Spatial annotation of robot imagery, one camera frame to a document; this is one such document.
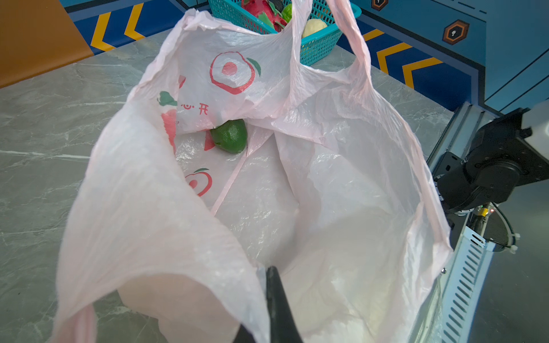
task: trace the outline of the basket rim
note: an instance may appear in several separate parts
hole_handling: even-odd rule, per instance
[[[230,0],[210,0],[210,6],[211,6],[212,2],[216,2],[216,1],[226,2],[230,6],[236,8],[238,12],[240,12],[241,14],[246,16],[250,21],[252,21],[254,24],[256,24],[257,26],[262,28],[265,32],[268,32],[267,34],[272,35],[272,34],[277,34],[278,33],[275,29],[271,28],[270,26],[263,23],[258,18],[251,15],[250,12],[243,9],[242,6],[237,5],[236,2],[233,2],[233,1],[230,1]],[[357,5],[355,5],[353,3],[350,3],[350,4],[351,4],[352,13],[353,13],[353,15],[355,16],[355,19],[356,19],[362,14],[362,10]],[[324,36],[328,36],[331,33],[336,32],[337,30],[339,30],[338,25],[334,22],[333,24],[328,25],[326,28],[320,30],[319,32],[315,32],[312,35],[301,39],[301,46],[304,46],[306,44],[309,44],[312,41],[316,41],[320,38],[323,38]]]

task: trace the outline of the green leaf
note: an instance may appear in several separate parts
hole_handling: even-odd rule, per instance
[[[177,106],[177,101],[175,101],[172,96],[167,91],[160,92],[160,99],[157,99],[160,106],[172,105]]]
[[[267,14],[265,12],[261,12],[261,14],[257,16],[257,18],[268,26],[272,27],[273,30],[275,29],[275,26],[273,25],[273,23],[271,23],[269,17],[267,17]]]
[[[261,76],[261,66],[259,65],[259,63],[257,63],[256,60],[252,60],[249,57],[248,57],[248,61],[250,61],[250,63],[254,65],[254,67],[257,69],[257,73],[259,74],[259,76]]]
[[[269,6],[270,6],[271,9],[273,10],[273,14],[282,17],[282,13],[280,13],[280,12],[278,11],[278,9],[276,9],[275,4],[273,4],[273,3],[270,2],[269,0],[267,0],[267,2],[269,3]]]

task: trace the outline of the basket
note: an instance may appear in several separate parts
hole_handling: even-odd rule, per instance
[[[291,0],[283,0],[284,6]],[[245,27],[248,30],[261,34],[277,33],[273,28],[251,15],[240,5],[241,0],[210,0],[211,11],[216,18],[224,19],[235,25]],[[362,10],[351,3],[351,9],[355,18],[362,14]],[[311,65],[326,57],[337,44],[343,34],[335,24],[332,11],[325,0],[313,0],[312,11],[309,19],[321,19],[328,27],[313,33],[301,40],[301,63]]]

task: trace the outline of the chinese character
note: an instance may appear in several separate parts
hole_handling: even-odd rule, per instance
[[[200,114],[202,114],[202,111],[205,115],[208,115],[208,105],[200,103]]]

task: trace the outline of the green lime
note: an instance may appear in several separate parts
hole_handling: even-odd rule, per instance
[[[215,145],[233,154],[241,153],[246,148],[248,131],[243,119],[229,120],[221,126],[210,130]]]
[[[292,3],[289,3],[282,10],[282,19],[284,19],[287,23],[289,23],[290,20],[292,19]]]

